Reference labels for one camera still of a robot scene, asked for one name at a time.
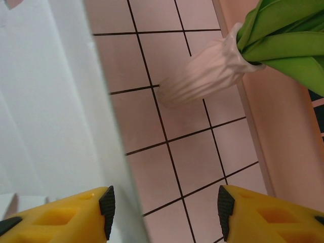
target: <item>white vase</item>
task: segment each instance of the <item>white vase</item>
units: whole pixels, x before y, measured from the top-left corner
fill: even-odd
[[[236,84],[246,72],[265,68],[252,65],[240,54],[236,36],[241,23],[236,23],[226,38],[210,42],[191,57],[189,63],[160,83],[158,99],[166,107],[175,107]]]

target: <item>pink tile floor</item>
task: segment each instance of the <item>pink tile floor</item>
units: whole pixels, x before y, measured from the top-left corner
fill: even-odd
[[[178,109],[158,84],[221,32],[212,0],[85,0],[152,243],[223,242],[217,193],[266,193],[237,87]]]

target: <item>rectangular cutout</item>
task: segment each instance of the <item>rectangular cutout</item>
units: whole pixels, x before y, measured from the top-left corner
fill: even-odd
[[[299,223],[299,220],[289,211],[281,208],[258,209],[258,213],[271,224],[276,223]]]

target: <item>white surface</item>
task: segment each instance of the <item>white surface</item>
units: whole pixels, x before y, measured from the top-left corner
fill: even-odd
[[[119,242],[148,242],[82,1],[0,0],[0,40],[0,193],[113,184]]]
[[[18,196],[17,201],[17,212],[21,212],[41,206],[43,204],[47,204],[48,198],[46,196]]]
[[[0,194],[0,220],[4,219],[14,196],[14,193]]]

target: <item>green leaf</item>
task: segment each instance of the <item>green leaf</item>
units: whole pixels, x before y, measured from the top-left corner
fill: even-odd
[[[324,21],[322,24],[319,24],[318,26],[312,28],[311,31],[324,32]]]
[[[263,0],[262,4],[260,6],[260,10],[262,10],[266,6],[272,4],[273,2],[276,2],[276,1],[279,1],[279,0]]]
[[[242,56],[249,62],[285,57],[324,56],[324,33],[292,32],[267,36],[244,49]]]
[[[298,20],[298,21],[292,23],[292,24],[289,24],[289,25],[271,33],[271,35],[288,33],[288,32],[317,31],[317,30],[315,30],[315,28],[318,25],[321,25],[321,23],[324,23],[324,10],[319,11],[318,13],[309,15],[301,20]]]
[[[324,23],[324,10],[310,16],[306,21],[301,22],[290,30],[290,32],[316,31],[316,27]]]
[[[278,0],[272,2],[257,13],[252,32],[249,32],[249,40],[244,46],[321,10],[324,10],[323,0]]]
[[[256,6],[255,9],[253,9],[252,11],[250,11],[246,17],[246,20],[242,26],[242,31],[239,31],[239,41],[237,43],[237,48],[238,50],[241,52],[243,50],[243,48],[246,46],[249,38],[250,38],[250,34],[255,22],[255,19],[257,17],[259,8],[262,4],[263,0],[260,0],[258,5]]]
[[[324,56],[281,58],[262,63],[277,69],[311,91],[324,96]]]

